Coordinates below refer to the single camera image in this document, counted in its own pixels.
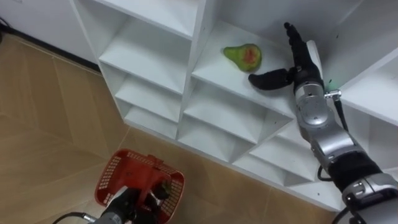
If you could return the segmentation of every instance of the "green pear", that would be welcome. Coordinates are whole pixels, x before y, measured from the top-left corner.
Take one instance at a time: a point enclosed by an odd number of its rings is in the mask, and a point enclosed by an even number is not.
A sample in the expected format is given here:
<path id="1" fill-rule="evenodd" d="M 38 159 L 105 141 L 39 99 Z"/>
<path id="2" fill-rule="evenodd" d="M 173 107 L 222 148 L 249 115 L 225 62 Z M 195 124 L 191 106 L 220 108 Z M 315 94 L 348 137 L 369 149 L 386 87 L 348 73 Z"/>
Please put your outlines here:
<path id="1" fill-rule="evenodd" d="M 244 72 L 251 72 L 261 64 L 261 50 L 256 44 L 226 47 L 223 53 Z"/>

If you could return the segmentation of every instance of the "red basket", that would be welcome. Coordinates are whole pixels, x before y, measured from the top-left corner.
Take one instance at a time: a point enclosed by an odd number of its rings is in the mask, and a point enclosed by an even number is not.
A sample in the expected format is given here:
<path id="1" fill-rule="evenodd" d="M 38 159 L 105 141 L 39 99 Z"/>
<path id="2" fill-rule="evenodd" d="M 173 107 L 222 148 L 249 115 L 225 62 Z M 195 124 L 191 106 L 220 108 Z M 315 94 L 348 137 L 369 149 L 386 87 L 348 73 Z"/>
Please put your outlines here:
<path id="1" fill-rule="evenodd" d="M 160 205 L 158 216 L 160 224 L 167 223 L 174 214 L 184 188 L 181 172 L 163 164 L 154 156 L 143 156 L 128 149 L 115 152 L 105 167 L 95 190 L 95 200 L 102 206 L 112 200 L 113 195 L 123 186 L 141 189 L 137 207 L 148 209 L 143 203 L 152 186 L 169 180 L 171 195 Z"/>

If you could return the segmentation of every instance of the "wood laminate floor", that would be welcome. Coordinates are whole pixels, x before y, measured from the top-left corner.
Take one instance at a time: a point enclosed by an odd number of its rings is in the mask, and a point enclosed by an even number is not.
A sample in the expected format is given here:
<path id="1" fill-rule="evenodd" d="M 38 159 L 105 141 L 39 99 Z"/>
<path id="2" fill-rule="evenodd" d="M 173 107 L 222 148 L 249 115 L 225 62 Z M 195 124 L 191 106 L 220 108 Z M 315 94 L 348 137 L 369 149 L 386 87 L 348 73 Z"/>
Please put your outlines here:
<path id="1" fill-rule="evenodd" d="M 185 174 L 171 224 L 323 224 L 333 214 L 134 128 L 101 76 L 10 35 L 0 44 L 0 223 L 99 215 L 98 177 L 119 148 Z M 61 224 L 83 224 L 70 218 Z"/>

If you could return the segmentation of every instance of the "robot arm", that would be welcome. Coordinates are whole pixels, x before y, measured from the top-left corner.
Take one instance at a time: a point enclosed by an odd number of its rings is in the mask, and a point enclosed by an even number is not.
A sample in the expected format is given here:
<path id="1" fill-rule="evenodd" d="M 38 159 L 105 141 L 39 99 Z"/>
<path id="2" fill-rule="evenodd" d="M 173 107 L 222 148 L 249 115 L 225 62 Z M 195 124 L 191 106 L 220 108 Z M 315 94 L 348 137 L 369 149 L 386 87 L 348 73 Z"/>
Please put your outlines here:
<path id="1" fill-rule="evenodd" d="M 398 223 L 397 182 L 382 173 L 349 134 L 343 119 L 341 92 L 325 94 L 315 43 L 303 42 L 294 26 L 286 23 L 285 28 L 295 67 L 289 71 L 280 69 L 250 75 L 249 81 L 262 90 L 294 84 L 300 133 L 311 144 L 314 156 L 342 193 L 347 209 L 354 215 L 351 223 Z M 339 105 L 345 128 L 336 122 L 334 112 L 326 103 L 327 98 L 333 98 Z"/>

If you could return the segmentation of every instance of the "cubby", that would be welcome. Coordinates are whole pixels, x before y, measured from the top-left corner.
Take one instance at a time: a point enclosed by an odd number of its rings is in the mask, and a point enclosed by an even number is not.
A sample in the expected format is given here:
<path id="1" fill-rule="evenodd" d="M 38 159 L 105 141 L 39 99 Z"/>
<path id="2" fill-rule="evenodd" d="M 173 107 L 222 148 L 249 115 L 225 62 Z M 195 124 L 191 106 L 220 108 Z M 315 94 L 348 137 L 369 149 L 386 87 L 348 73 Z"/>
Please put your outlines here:
<path id="1" fill-rule="evenodd" d="M 323 208 L 343 208 L 316 178 L 292 86 L 259 91 L 222 53 L 257 44 L 256 74 L 294 65 L 283 27 L 314 40 L 349 131 L 398 177 L 398 1 L 70 0 L 125 123 Z"/>

